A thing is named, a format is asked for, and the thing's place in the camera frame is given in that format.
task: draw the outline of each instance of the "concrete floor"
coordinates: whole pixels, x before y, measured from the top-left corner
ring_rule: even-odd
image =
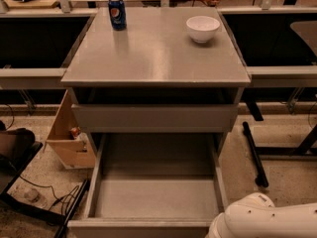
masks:
[[[260,105],[264,121],[256,122],[248,109],[241,105],[240,114],[229,133],[220,156],[226,194],[229,202],[234,202],[250,193],[261,191],[267,194],[276,206],[317,202],[317,162],[316,161],[263,161],[269,187],[257,187],[254,180],[257,171],[253,163],[247,138],[243,134],[242,123],[247,121],[257,146],[297,146],[317,122],[317,106],[314,103],[298,105],[295,115],[290,115],[284,104]],[[32,116],[27,112],[15,111],[15,121],[11,129],[25,127],[36,134],[38,141],[45,142],[54,119],[55,110],[39,108]],[[11,113],[2,109],[0,119],[6,125],[11,123]],[[22,177],[36,184],[51,185],[60,197],[75,186],[90,178],[92,169],[67,170],[57,154],[46,146],[34,157],[22,173]],[[9,191],[21,201],[26,201],[26,188],[35,188],[45,199],[45,209],[54,202],[50,188],[34,187],[20,178]],[[80,219],[85,206],[82,200],[74,218]],[[58,204],[52,211],[60,212]],[[57,227],[44,221],[0,208],[0,237],[53,237]],[[75,236],[68,231],[67,236]]]

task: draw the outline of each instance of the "blue can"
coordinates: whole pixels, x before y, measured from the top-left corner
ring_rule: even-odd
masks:
[[[109,0],[109,15],[112,28],[114,30],[124,30],[127,28],[126,9],[123,0]]]

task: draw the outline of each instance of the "closed drawer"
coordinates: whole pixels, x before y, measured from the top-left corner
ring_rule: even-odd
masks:
[[[238,106],[73,105],[81,128],[90,132],[228,132]]]
[[[204,238],[227,206],[209,136],[104,135],[84,216],[68,227],[77,238]]]

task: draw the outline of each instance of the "gray tabletop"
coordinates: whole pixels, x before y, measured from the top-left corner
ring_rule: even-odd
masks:
[[[100,8],[61,81],[65,86],[246,86],[250,79],[221,27],[207,44],[194,43],[186,20],[215,8],[126,8],[127,29],[114,31]]]

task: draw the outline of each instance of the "white bowl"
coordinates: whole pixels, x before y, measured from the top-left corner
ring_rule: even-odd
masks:
[[[220,27],[220,22],[208,16],[195,16],[186,22],[187,33],[196,43],[207,43]]]

